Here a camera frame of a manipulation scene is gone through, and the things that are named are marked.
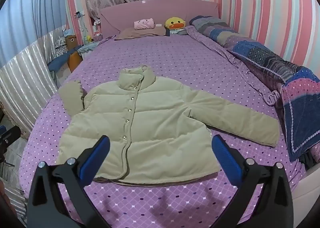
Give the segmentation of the beige puffer jacket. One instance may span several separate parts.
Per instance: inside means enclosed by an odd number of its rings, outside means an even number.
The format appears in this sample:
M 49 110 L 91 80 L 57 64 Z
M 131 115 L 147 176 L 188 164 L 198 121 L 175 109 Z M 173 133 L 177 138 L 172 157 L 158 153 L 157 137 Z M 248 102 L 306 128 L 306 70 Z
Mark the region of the beige puffer jacket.
M 106 135 L 110 151 L 96 180 L 152 186 L 211 175 L 220 165 L 211 149 L 212 129 L 275 147 L 279 123 L 151 68 L 123 69 L 118 80 L 84 93 L 79 81 L 59 89 L 71 117 L 56 163 L 78 157 Z

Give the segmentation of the silver striped curtain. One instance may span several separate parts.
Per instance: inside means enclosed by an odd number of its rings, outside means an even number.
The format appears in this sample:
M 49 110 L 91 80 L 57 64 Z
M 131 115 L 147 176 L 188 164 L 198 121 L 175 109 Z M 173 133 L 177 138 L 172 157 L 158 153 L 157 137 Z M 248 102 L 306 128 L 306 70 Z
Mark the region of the silver striped curtain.
M 25 138 L 57 92 L 47 64 L 56 58 L 55 42 L 65 29 L 63 25 L 37 39 L 1 68 L 1 109 Z

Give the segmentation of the purple dotted bed sheet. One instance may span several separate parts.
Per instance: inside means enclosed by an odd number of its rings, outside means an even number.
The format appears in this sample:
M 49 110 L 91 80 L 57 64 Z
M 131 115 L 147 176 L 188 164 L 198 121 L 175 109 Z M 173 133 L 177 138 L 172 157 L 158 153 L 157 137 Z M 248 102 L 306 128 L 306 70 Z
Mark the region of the purple dotted bed sheet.
M 212 43 L 201 43 L 187 35 L 109 40 L 89 54 L 68 80 L 80 80 L 89 91 L 116 80 L 123 68 L 148 65 L 158 76 L 276 117 L 275 108 L 259 95 L 266 90 L 265 85 L 252 88 L 233 62 L 213 48 Z M 30 191 L 37 164 L 55 162 L 59 139 L 69 121 L 60 96 L 54 95 L 37 119 L 23 152 L 18 176 L 25 193 Z M 128 187 L 93 182 L 85 190 L 112 227 L 209 227 L 236 192 L 223 172 L 178 186 Z

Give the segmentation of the blue cloth on nightstand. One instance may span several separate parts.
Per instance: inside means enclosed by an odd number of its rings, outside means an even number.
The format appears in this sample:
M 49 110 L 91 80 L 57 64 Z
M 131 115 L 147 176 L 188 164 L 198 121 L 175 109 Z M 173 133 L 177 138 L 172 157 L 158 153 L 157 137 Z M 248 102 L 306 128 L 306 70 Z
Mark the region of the blue cloth on nightstand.
M 69 57 L 71 54 L 73 54 L 74 52 L 76 52 L 78 49 L 81 48 L 81 45 L 76 46 L 75 48 L 69 50 L 68 52 L 58 56 L 57 58 L 55 58 L 54 60 L 52 60 L 49 64 L 48 64 L 48 69 L 50 72 L 58 72 L 61 67 L 67 63 L 67 61 L 69 60 Z

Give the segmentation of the orange wooden nightstand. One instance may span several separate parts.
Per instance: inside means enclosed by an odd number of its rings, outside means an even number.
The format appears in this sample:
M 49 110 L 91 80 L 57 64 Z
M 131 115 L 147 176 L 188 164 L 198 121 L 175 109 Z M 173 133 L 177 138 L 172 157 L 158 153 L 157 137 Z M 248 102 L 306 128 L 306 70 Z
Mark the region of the orange wooden nightstand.
M 77 51 L 73 52 L 69 56 L 67 64 L 71 73 L 80 65 L 82 61 L 83 61 L 83 58 Z

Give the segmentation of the brown cardboard storage box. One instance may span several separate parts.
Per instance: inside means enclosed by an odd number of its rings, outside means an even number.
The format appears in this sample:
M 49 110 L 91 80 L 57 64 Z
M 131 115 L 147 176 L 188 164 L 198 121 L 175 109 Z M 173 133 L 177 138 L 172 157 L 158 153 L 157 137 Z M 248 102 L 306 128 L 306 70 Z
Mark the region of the brown cardboard storage box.
M 68 50 L 72 50 L 78 46 L 78 41 L 75 35 L 69 35 L 65 37 Z

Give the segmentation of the patchwork purple blue quilt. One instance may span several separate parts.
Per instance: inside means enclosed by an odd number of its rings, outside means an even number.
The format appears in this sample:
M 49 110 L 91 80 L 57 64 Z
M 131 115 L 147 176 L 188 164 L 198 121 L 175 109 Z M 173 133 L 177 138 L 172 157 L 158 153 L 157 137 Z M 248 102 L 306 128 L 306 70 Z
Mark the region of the patchwork purple blue quilt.
M 280 95 L 290 161 L 319 143 L 319 78 L 310 69 L 282 59 L 219 18 L 199 15 L 189 23 L 241 60 L 274 94 Z

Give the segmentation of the brown flat pillow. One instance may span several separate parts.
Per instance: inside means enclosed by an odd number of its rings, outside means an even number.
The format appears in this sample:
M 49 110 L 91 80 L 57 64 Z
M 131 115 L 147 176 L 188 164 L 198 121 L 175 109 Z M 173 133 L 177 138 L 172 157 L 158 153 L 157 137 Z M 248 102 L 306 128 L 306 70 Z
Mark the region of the brown flat pillow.
M 155 27 L 153 29 L 140 29 L 135 30 L 134 28 L 126 28 L 122 30 L 115 40 L 129 40 L 142 38 L 147 36 L 166 36 L 165 27 Z

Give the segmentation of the pink padded headboard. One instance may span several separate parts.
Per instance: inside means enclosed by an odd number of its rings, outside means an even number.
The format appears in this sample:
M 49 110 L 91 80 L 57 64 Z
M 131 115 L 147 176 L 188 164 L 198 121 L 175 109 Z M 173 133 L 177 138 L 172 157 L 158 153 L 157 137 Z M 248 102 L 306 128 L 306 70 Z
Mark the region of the pink padded headboard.
M 202 0 L 143 0 L 118 4 L 100 10 L 101 33 L 104 38 L 117 35 L 140 19 L 152 18 L 155 24 L 163 25 L 173 16 L 189 22 L 198 15 L 219 17 L 219 6 Z

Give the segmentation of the yellow duck plush toy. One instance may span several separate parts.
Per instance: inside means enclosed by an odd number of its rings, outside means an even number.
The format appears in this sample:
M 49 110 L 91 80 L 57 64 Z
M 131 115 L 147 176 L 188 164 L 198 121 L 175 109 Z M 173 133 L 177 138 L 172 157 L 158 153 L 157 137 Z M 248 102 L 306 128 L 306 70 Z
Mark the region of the yellow duck plush toy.
M 169 30 L 178 30 L 185 27 L 185 20 L 180 17 L 170 17 L 165 22 L 165 28 Z

